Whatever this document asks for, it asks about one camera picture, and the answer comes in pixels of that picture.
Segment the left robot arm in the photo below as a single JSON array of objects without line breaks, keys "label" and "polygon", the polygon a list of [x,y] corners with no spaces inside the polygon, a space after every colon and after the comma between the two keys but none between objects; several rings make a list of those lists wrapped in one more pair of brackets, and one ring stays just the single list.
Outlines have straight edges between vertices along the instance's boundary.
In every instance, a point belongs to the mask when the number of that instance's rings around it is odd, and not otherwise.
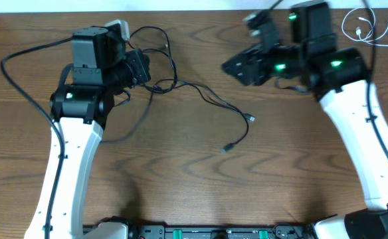
[{"label": "left robot arm", "polygon": [[127,22],[73,32],[72,63],[50,97],[50,156],[35,215],[25,238],[129,238],[128,223],[112,217],[92,228],[82,223],[94,155],[114,97],[148,82],[149,58],[126,50]]}]

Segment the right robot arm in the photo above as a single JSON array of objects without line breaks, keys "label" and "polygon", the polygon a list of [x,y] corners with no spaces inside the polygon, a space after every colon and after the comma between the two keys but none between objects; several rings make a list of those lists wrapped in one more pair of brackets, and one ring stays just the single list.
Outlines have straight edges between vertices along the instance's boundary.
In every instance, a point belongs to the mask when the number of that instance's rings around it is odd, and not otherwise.
[{"label": "right robot arm", "polygon": [[299,78],[340,134],[361,183],[366,207],[304,227],[303,238],[388,238],[388,125],[367,66],[355,48],[339,49],[325,1],[293,5],[292,44],[283,45],[270,9],[245,17],[259,42],[222,65],[245,86],[273,77]]}]

